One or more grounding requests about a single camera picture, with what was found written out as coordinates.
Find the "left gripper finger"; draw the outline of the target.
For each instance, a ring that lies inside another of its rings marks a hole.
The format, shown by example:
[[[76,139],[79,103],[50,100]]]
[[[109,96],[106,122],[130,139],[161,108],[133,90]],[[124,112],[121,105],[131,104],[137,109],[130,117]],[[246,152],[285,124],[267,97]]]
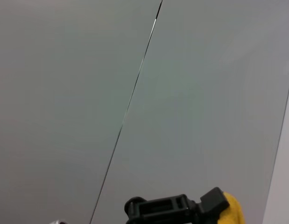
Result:
[[[197,203],[185,194],[145,200],[133,197],[124,206],[128,224],[216,224],[230,206],[223,191],[215,187]]]

